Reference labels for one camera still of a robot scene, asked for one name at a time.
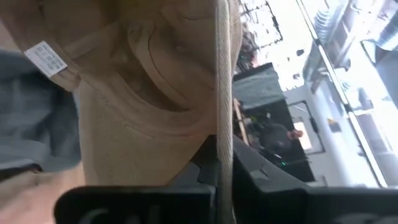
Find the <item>beige cap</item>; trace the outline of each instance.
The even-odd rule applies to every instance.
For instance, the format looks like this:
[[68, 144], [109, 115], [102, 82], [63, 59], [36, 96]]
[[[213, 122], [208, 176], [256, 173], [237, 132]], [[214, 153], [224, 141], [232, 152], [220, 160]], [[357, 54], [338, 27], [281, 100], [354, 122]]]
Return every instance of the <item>beige cap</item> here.
[[[45, 41], [68, 65], [50, 79], [80, 86], [88, 184], [165, 185], [216, 134], [213, 0], [132, 2], [0, 3], [19, 48]], [[236, 61], [241, 24], [231, 2]]]

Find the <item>white tag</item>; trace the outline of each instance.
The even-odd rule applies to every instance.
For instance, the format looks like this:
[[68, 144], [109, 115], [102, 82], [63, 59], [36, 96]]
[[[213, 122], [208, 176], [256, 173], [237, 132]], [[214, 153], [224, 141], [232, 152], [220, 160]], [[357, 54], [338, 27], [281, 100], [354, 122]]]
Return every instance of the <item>white tag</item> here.
[[68, 67], [45, 41], [26, 50], [25, 55], [49, 78]]

